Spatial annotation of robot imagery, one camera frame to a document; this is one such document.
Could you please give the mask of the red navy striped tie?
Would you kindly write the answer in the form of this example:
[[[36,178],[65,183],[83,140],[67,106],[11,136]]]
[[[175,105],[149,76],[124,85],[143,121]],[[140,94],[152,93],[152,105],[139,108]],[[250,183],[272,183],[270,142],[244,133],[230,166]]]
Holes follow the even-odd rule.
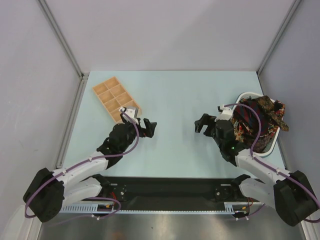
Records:
[[[266,118],[266,115],[263,112],[263,110],[258,106],[257,103],[255,103],[253,101],[248,101],[243,104],[250,107],[251,109],[253,109],[256,112],[256,114],[258,115],[258,117],[260,119],[261,128],[263,130],[267,129],[269,127],[269,123]],[[258,121],[256,115],[249,108],[244,107],[242,105],[237,105],[235,107],[235,110],[233,113],[234,113],[234,116],[238,120],[242,121],[248,127],[252,128],[252,129],[257,129],[259,127],[259,121]]]

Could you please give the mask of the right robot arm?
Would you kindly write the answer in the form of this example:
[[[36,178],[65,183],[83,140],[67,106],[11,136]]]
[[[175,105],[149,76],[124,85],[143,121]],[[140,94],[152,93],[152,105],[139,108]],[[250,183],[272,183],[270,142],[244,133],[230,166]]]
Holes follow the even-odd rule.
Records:
[[[195,123],[195,132],[206,127],[204,135],[214,139],[222,158],[253,175],[235,178],[231,196],[242,201],[249,197],[273,208],[289,226],[301,221],[312,222],[309,216],[320,209],[307,176],[297,170],[290,172],[264,162],[251,149],[236,140],[234,126],[229,120],[203,114]]]

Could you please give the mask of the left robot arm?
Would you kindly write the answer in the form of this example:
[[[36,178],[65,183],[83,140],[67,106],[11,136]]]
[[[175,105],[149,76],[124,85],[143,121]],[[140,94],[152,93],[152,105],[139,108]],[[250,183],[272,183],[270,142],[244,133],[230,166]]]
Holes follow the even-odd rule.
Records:
[[[116,124],[90,157],[73,166],[53,171],[46,167],[40,169],[22,198],[25,218],[38,218],[45,223],[68,204],[95,197],[107,199],[110,187],[98,181],[98,173],[113,167],[124,155],[132,152],[140,138],[154,136],[157,123],[147,118],[143,121],[144,127],[141,127],[139,118]]]

